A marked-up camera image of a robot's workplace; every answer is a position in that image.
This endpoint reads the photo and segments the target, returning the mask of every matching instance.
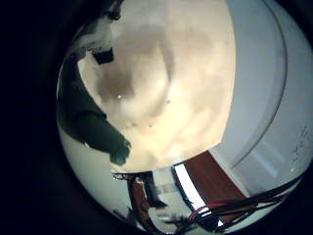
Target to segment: green jacket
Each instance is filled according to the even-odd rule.
[[[71,55],[65,60],[60,80],[59,101],[76,134],[90,147],[109,153],[112,163],[124,165],[130,152],[130,143],[109,124],[106,114],[87,92],[75,56]]]

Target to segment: cable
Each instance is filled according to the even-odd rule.
[[[272,207],[272,206],[280,203],[289,193],[286,193],[286,194],[280,195],[280,196],[277,196],[277,195],[286,191],[290,187],[292,187],[292,185],[295,184],[302,177],[303,174],[304,174],[304,172],[302,174],[300,174],[297,178],[293,179],[292,181],[290,181],[286,184],[283,184],[280,187],[274,188],[272,190],[269,190],[269,191],[261,193],[261,194],[257,194],[255,196],[252,196],[252,197],[245,199],[245,200],[242,200],[242,201],[231,201],[230,203],[226,203],[226,204],[225,203],[215,203],[215,204],[208,204],[208,205],[205,205],[203,207],[200,207],[190,214],[187,222],[185,224],[183,224],[182,226],[178,227],[174,234],[177,234],[177,235],[182,234],[192,224],[200,223],[200,222],[202,222],[206,219],[212,218],[214,216],[224,216],[224,215],[231,215],[231,214],[237,214],[237,213],[245,213],[245,214],[251,215],[252,213],[257,212],[259,210],[263,210],[263,209]],[[271,204],[266,205],[266,206],[262,206],[259,208],[236,211],[236,210],[242,209],[244,207],[256,207],[260,203],[271,203]],[[205,208],[208,208],[208,211],[204,211],[202,213],[199,213],[200,211],[202,211]],[[199,219],[195,219],[197,215],[202,216],[205,213],[208,213],[208,215],[203,216]]]
[[[229,227],[231,227],[231,226],[234,226],[234,225],[237,224],[237,223],[242,222],[243,220],[245,220],[246,218],[248,218],[249,216],[251,216],[253,213],[254,213],[254,211],[251,211],[251,212],[247,212],[247,213],[245,213],[245,214],[242,214],[239,218],[237,218],[237,219],[235,219],[235,220],[233,220],[233,221],[230,221],[230,222],[228,222],[228,223],[226,223],[226,224],[224,223],[223,225],[217,227],[217,228],[215,229],[215,232],[217,232],[217,233],[222,233],[222,232],[224,232],[224,230],[225,230],[226,228],[229,228]]]

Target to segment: wooden floor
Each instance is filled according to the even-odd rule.
[[[246,198],[208,151],[185,161],[184,165],[206,204]],[[221,218],[223,222],[232,219],[233,216]]]
[[[184,165],[206,204],[246,198],[208,151],[185,161]],[[149,232],[154,232],[156,228],[149,219],[147,209],[150,206],[145,197],[143,185],[130,180],[128,190],[133,210],[139,216],[139,221]],[[223,216],[220,220],[229,222],[237,217],[238,215]]]

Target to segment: black cable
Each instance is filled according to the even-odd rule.
[[[253,212],[265,209],[265,208],[272,207],[272,206],[278,204],[279,202],[281,202],[289,193],[281,195],[281,196],[276,196],[276,195],[278,195],[278,194],[286,191],[290,187],[292,187],[292,185],[294,183],[296,183],[302,177],[303,174],[304,173],[300,174],[297,178],[293,179],[292,181],[290,181],[286,184],[283,184],[282,186],[277,187],[275,189],[269,190],[265,193],[257,194],[255,196],[252,196],[252,197],[245,199],[245,200],[242,200],[242,201],[231,202],[225,206],[213,208],[213,209],[209,210],[211,212],[211,214],[209,214],[206,217],[202,217],[198,220],[193,219],[191,221],[187,221],[181,227],[178,227],[174,234],[182,234],[192,224],[199,223],[199,222],[204,221],[206,219],[209,219],[210,217],[213,217],[213,216],[228,215],[228,214],[235,214],[235,213],[253,213]],[[255,206],[255,205],[262,203],[262,202],[263,203],[274,202],[274,203],[260,207],[260,208],[255,208],[255,209],[250,209],[250,210],[245,210],[245,211],[233,211],[233,210],[237,210],[237,209],[240,209],[243,207]]]
[[[243,220],[245,220],[246,218],[248,218],[249,216],[251,216],[253,213],[255,213],[255,211],[251,211],[251,212],[247,212],[245,214],[243,214],[241,217],[237,218],[236,220],[230,221],[228,223],[224,223],[223,225],[217,227],[215,229],[215,232],[217,233],[222,233],[224,232],[225,229],[232,227],[240,222],[242,222]]]

